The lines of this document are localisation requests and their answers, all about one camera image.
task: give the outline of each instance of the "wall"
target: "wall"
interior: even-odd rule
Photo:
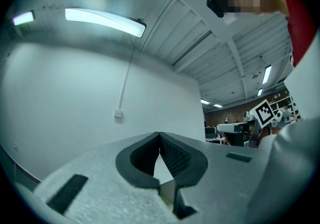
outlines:
[[[15,166],[15,162],[2,146],[0,146],[0,163],[0,168],[3,168],[9,181],[20,183],[30,191],[33,191],[38,185],[38,182],[32,179],[31,175],[28,175],[22,168],[19,168],[19,165],[16,164]]]
[[[133,55],[118,119],[129,48],[41,33],[1,54],[0,143],[39,180],[94,147],[139,134],[205,139],[197,81],[149,55]]]
[[[278,91],[277,94],[283,94],[286,89],[283,89],[281,91]],[[268,102],[272,101],[272,97],[274,94],[269,94],[265,97],[261,97],[257,100],[248,102],[246,104],[221,109],[218,111],[213,112],[207,112],[205,113],[205,121],[206,126],[216,126],[218,124],[223,124],[225,121],[225,118],[229,118],[229,123],[235,123],[236,121],[243,121],[244,120],[244,113],[247,111],[250,111],[252,108],[254,108],[256,105],[264,101],[265,99],[268,100]]]

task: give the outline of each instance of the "fluorescent light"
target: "fluorescent light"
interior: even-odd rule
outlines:
[[[32,11],[28,11],[24,14],[21,14],[15,18],[13,18],[13,23],[14,25],[19,25],[22,23],[26,23],[26,22],[32,22],[34,20],[34,15],[32,13]]]
[[[67,8],[64,12],[67,21],[99,24],[129,33],[138,38],[141,38],[146,30],[144,24],[108,12],[73,8]]]
[[[259,90],[259,92],[258,92],[258,96],[260,96],[261,94],[262,94],[262,88]]]
[[[265,84],[268,81],[268,78],[269,78],[270,72],[271,72],[271,68],[272,68],[271,65],[269,65],[265,68],[264,78],[263,78],[262,84]]]
[[[206,101],[206,100],[204,100],[204,99],[201,99],[201,103],[207,105],[207,104],[209,104],[210,102],[209,102],[209,101]]]

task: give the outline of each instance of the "headset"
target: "headset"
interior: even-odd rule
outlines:
[[[206,6],[209,7],[219,18],[223,18],[226,11],[228,0],[206,0]]]

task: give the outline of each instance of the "black rubber pad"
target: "black rubber pad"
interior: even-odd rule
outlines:
[[[245,162],[245,163],[249,163],[252,159],[252,156],[237,154],[237,153],[228,153],[226,157],[234,160],[238,160],[241,162]]]
[[[159,156],[159,132],[124,148],[115,158],[119,174],[132,186],[157,189],[160,182],[154,178],[155,164]]]
[[[208,168],[207,157],[165,132],[160,132],[160,137],[160,154],[177,188],[195,186]]]
[[[88,177],[86,176],[73,175],[46,204],[63,215],[87,181]]]

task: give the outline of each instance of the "desk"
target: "desk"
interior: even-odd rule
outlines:
[[[220,142],[220,144],[222,144],[222,142],[224,141],[224,138],[206,138],[205,141],[206,142]]]

